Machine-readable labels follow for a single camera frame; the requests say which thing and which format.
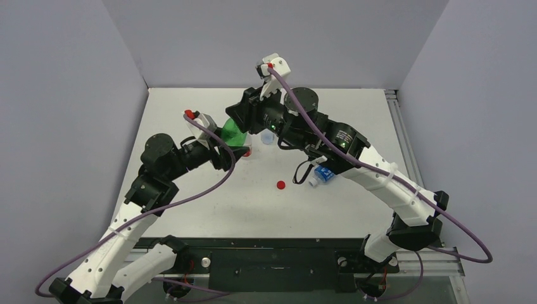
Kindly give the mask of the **green plastic bottle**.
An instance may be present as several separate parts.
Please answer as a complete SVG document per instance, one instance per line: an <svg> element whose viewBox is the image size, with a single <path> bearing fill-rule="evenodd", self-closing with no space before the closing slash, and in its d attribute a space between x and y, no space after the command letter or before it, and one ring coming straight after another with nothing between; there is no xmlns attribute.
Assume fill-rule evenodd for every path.
<svg viewBox="0 0 537 304"><path fill-rule="evenodd" d="M239 147L246 144L247 134L241 132L232 118L228 118L222 127L220 138L230 147Z"/></svg>

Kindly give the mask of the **clear bluish bottle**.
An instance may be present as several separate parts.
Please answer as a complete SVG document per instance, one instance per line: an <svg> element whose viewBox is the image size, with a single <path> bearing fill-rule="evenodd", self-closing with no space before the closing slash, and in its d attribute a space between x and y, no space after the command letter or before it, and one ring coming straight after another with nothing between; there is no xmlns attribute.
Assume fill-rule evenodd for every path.
<svg viewBox="0 0 537 304"><path fill-rule="evenodd" d="M275 135L269 130L264 130L260 133L260 140L265 145L271 145L275 140Z"/></svg>

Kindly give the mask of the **red bottle cap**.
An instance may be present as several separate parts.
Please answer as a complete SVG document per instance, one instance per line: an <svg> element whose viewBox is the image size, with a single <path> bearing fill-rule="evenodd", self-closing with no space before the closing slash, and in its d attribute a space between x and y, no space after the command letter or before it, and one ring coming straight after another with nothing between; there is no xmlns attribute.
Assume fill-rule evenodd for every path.
<svg viewBox="0 0 537 304"><path fill-rule="evenodd" d="M286 187L286 183L285 183L283 180L279 180L279 181L277 182L277 188L278 188L278 189L282 190L282 189L284 189L285 187Z"/></svg>

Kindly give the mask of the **red label clear bottle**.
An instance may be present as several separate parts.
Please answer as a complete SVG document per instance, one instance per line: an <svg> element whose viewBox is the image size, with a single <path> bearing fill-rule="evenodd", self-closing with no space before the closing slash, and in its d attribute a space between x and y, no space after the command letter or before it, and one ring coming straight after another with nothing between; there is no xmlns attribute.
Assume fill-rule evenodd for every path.
<svg viewBox="0 0 537 304"><path fill-rule="evenodd" d="M251 156L253 152L253 140L250 134L246 134L246 137L244 138L243 146L248 149L247 152L244 153L243 157L246 158L246 157Z"/></svg>

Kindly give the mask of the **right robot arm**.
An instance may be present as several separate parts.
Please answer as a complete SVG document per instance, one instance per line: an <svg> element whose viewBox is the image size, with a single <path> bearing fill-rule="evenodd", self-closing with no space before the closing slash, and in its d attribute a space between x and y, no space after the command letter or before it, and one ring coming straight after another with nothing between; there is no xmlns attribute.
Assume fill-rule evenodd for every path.
<svg viewBox="0 0 537 304"><path fill-rule="evenodd" d="M263 98L260 89L250 87L243 92L240 102L227 107L225 112L241 132L271 131L284 144L285 150L297 149L309 160L320 160L320 166L360 184L393 210L390 226L366 237L357 253L359 266L374 270L396 250L419 251L438 242L443 223L435 207L446 210L448 195L421 188L402 174L396 163L386 161L359 131L319 112L319 97L315 91L297 87L293 93L332 145L375 170L356 168L326 146L300 115L288 94L277 92Z"/></svg>

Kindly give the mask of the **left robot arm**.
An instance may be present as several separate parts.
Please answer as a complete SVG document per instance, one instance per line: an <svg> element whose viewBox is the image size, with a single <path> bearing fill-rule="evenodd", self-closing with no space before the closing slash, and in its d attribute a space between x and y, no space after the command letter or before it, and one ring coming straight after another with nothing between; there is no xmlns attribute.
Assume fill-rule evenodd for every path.
<svg viewBox="0 0 537 304"><path fill-rule="evenodd" d="M145 231L162 216L179 192L175 180L210 162L231 173L249 149L229 146L221 130L202 127L177 146L164 133L151 136L144 145L142 165L96 247L79 256L81 264L66 278L49 286L59 303L124 303L137 289L166 270L182 272L189 263L187 244L167 236L142 258L123 266L123 261Z"/></svg>

